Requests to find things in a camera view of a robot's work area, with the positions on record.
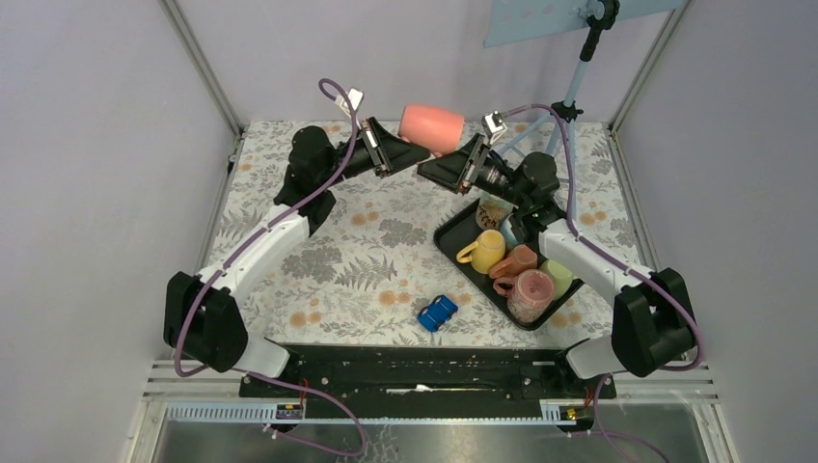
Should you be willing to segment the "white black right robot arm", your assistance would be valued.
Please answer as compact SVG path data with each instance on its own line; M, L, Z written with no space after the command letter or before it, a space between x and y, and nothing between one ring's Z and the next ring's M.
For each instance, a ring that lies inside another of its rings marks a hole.
M559 181L553 156L531 152L511 168L477 135L460 150L419 164L417 172L454 193L477 188L514 204L510 225L517 242L565 266L611 306L609 335L564 351L565 364L553 372L562 395L576 397L607 373L645 377L670 369L670 361L696 348L699 330L683 277L671 268L630 264L582 235L571 211L554 200Z

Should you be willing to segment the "yellow ceramic mug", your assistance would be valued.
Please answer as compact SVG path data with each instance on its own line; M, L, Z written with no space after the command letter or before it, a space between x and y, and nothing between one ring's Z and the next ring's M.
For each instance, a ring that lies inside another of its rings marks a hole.
M495 264L504 259L504 256L503 235L499 231L486 230L456 254L456 261L468 263L478 274L487 275Z

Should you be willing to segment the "terracotta floral mug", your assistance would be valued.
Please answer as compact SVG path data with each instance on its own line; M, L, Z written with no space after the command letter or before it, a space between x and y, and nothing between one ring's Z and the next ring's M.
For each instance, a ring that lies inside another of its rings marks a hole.
M508 255L493 265L488 273L492 280L501 277L516 277L520 273L538 267L538 254L529 246L521 244L512 249Z

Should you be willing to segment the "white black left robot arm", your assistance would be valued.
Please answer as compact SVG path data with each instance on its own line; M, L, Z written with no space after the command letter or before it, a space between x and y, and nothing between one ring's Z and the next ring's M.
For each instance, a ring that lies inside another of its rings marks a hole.
M293 393L300 373L288 363L289 350L249 333L240 303L326 221L336 204L333 185L368 171L387 177L429 155L376 118L354 121L350 138L338 145L320 126L297 130L281 190L253 230L215 263L193 275L178 272L167 285L163 339L175 350L176 374L240 370L262 375L274 395Z

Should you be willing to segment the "pink ceramic mug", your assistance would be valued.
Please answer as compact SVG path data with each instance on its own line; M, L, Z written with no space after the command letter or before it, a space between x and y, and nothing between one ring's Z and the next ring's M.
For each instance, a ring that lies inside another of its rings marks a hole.
M464 131L465 117L452 111L422 104L404 107L397 135L428 149L435 155L456 151Z

